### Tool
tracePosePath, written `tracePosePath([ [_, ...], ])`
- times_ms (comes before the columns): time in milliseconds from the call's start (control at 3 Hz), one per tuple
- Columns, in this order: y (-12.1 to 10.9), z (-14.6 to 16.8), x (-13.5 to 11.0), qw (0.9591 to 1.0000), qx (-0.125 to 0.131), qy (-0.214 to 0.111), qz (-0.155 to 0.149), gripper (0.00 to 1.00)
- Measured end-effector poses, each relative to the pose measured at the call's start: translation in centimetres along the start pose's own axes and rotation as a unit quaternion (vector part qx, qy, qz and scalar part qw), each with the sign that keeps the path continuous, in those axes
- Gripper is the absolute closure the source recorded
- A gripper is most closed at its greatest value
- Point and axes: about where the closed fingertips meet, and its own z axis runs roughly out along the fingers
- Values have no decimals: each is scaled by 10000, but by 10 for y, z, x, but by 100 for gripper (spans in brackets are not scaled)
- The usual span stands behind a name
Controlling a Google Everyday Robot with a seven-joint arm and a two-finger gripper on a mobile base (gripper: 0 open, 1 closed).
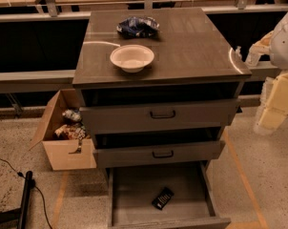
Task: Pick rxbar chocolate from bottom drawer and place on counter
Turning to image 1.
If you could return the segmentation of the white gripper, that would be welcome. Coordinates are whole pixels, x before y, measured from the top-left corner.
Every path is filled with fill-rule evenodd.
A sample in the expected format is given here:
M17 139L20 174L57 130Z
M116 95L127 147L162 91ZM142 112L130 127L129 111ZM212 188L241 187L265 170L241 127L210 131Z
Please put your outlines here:
M270 31L254 43L248 52L245 63L255 67L263 55L269 54ZM254 131L260 135L270 135L288 116L288 72L282 72L276 78L267 77L260 95Z

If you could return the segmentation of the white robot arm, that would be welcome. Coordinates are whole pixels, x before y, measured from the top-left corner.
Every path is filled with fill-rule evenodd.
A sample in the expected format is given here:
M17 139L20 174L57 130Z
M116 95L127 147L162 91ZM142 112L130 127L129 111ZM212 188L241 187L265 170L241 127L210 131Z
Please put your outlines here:
M251 46L245 63L256 67L264 54L281 70L275 79L267 77L263 84L254 126L257 134L270 135L288 116L288 12L272 31Z

